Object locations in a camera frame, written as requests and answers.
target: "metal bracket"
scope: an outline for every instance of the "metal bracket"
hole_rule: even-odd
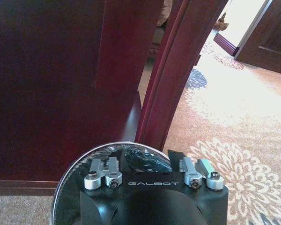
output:
[[[101,159],[95,158],[90,165],[89,174],[84,178],[84,187],[95,190],[101,186],[101,178],[105,177],[105,184],[110,188],[117,188],[122,184],[122,173],[118,170],[116,157],[108,158],[108,170],[103,170]]]
[[[196,169],[206,177],[206,185],[212,190],[218,191],[224,188],[224,178],[216,172],[207,159],[198,159]]]
[[[196,171],[189,157],[183,157],[179,161],[180,172],[185,172],[184,182],[192,189],[198,189],[202,184],[202,175]]]
[[[118,171],[118,161],[116,157],[109,157],[108,172],[105,175],[105,183],[110,188],[117,188],[122,184],[122,173]]]

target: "metal rim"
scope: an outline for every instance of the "metal rim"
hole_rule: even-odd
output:
[[[80,156],[76,161],[74,161],[70,166],[69,168],[66,170],[66,172],[62,175],[57,187],[56,187],[56,190],[55,190],[55,193],[54,193],[54,197],[53,197],[53,202],[52,202],[52,206],[51,206],[51,215],[50,215],[50,219],[49,219],[49,224],[50,225],[53,225],[53,222],[54,222],[54,211],[55,211],[55,206],[56,206],[56,200],[57,200],[57,196],[58,196],[58,193],[59,193],[59,190],[60,190],[60,186],[61,184],[63,183],[63,181],[65,180],[65,178],[67,177],[68,173],[72,170],[72,168],[81,160],[83,159],[84,157],[86,157],[89,153],[97,150],[97,149],[100,149],[100,148],[103,148],[103,147],[106,147],[106,146],[109,146],[109,145],[117,145],[117,144],[134,144],[134,145],[138,145],[138,146],[141,146],[141,147],[145,147],[147,149],[150,149],[160,155],[162,155],[163,157],[165,157],[167,160],[169,160],[169,157],[167,155],[165,155],[163,152],[159,151],[159,150],[156,150],[150,146],[147,146],[147,145],[144,145],[144,144],[140,144],[140,143],[136,143],[136,142],[111,142],[111,143],[107,143],[107,144],[103,144],[103,145],[99,145],[97,147],[94,147],[92,148],[91,150],[87,151],[86,153],[84,153],[82,156]]]

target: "wooden door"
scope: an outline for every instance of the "wooden door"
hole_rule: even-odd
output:
[[[281,0],[270,0],[236,60],[281,73]]]

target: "floral carpet pattern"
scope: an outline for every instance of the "floral carpet pattern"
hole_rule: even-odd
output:
[[[281,182],[279,175],[236,143],[197,141],[187,156],[193,162],[208,159],[226,179],[229,189],[228,221],[245,221],[247,225],[262,224],[264,218],[279,218],[281,224]]]
[[[164,150],[208,159],[229,189],[228,225],[281,225],[281,74],[207,42]]]

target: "screw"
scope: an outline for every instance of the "screw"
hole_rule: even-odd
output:
[[[96,172],[96,171],[90,171],[90,172],[89,172],[89,176],[90,176],[92,179],[94,179],[94,178],[97,177],[97,172]]]
[[[117,188],[118,187],[118,181],[113,179],[111,180],[111,182],[109,183],[109,186],[114,189],[114,188]]]
[[[212,180],[219,180],[221,177],[220,173],[219,172],[216,172],[216,171],[213,171],[210,173],[210,178]]]
[[[198,189],[199,187],[200,187],[199,181],[198,181],[197,179],[193,179],[193,180],[191,181],[191,188],[192,188],[192,189]]]

